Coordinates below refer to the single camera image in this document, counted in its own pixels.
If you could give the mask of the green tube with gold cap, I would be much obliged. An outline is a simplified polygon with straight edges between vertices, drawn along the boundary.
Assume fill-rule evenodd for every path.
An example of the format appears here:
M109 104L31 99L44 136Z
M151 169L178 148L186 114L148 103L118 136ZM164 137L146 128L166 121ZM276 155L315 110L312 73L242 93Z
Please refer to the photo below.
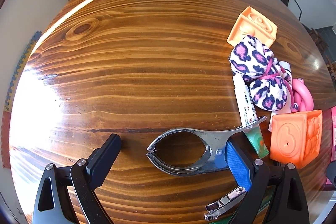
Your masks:
M274 190L275 190L275 186L267 187L265 195L263 197L263 200L261 202L261 205L259 207L259 211L257 214L260 214L262 211L264 211L269 206ZM234 213L225 215L224 217L222 217L219 220L214 221L213 223L227 224L233 215Z

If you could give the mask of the light orange toy cube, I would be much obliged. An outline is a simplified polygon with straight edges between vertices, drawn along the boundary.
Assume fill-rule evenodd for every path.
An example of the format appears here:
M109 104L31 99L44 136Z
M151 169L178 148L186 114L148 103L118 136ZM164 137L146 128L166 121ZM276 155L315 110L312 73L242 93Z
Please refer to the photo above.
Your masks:
M248 6L242 11L227 38L227 43L235 47L247 36L254 36L268 48L276 40L278 27L266 16Z

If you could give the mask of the pink metal tin box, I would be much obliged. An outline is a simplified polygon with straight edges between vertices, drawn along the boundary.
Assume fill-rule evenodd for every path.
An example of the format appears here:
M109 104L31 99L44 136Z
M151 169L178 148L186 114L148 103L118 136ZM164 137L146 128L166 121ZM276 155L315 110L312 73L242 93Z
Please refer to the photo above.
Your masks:
M329 144L331 145L329 164L326 167L326 182L324 185L324 191L335 191L335 106L333 106L328 112L330 121L328 123L328 129L330 129Z

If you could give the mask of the large metal clamp clip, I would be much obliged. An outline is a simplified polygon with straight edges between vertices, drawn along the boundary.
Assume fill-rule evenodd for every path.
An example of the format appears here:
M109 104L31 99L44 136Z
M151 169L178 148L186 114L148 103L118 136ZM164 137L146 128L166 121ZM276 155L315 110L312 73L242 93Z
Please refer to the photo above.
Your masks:
M265 120L266 117L261 116L251 125L223 131L170 129L149 144L146 156L156 168L173 176L187 177L227 170L232 137L254 129Z

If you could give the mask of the bright orange toy cube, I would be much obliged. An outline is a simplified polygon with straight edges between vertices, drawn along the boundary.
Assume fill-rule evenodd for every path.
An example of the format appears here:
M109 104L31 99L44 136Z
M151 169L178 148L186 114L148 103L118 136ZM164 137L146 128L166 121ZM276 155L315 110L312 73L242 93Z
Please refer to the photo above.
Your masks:
M270 158L302 169L318 155L322 139L322 110L276 114L272 117Z

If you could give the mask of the metal nail clipper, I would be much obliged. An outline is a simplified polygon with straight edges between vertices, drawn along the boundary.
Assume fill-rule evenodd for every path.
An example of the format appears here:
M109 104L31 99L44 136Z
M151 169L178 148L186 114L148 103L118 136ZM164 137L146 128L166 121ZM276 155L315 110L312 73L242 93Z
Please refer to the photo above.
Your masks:
M239 202L243 200L243 198L246 195L246 189L239 186L226 194L221 199L210 203L206 206L207 213L205 214L205 220L206 221L212 221L214 219L217 219L224 213L231 210L233 207L235 207Z

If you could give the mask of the leopard print fabric scrunchie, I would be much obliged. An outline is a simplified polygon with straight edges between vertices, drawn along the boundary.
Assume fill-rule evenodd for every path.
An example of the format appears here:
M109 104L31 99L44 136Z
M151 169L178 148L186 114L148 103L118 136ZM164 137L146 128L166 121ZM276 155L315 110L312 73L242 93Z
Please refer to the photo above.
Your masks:
M247 35L231 51L231 70L248 84L254 104L266 111L289 106L298 111L290 84L291 75L280 65L274 53L259 39Z

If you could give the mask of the small white green tube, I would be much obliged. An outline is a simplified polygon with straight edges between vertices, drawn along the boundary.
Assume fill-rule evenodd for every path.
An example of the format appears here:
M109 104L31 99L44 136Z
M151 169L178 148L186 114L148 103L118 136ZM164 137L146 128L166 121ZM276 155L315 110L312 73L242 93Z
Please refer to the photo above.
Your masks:
M232 80L234 83L234 91L238 104L241 124L243 127L246 127L257 121L255 106L252 102L252 97L250 95L249 89L241 75L234 75L232 77ZM259 125L254 128L245 130L244 134L248 138L249 142L251 143L252 147L254 148L260 159L269 155L269 151L264 143L264 139Z

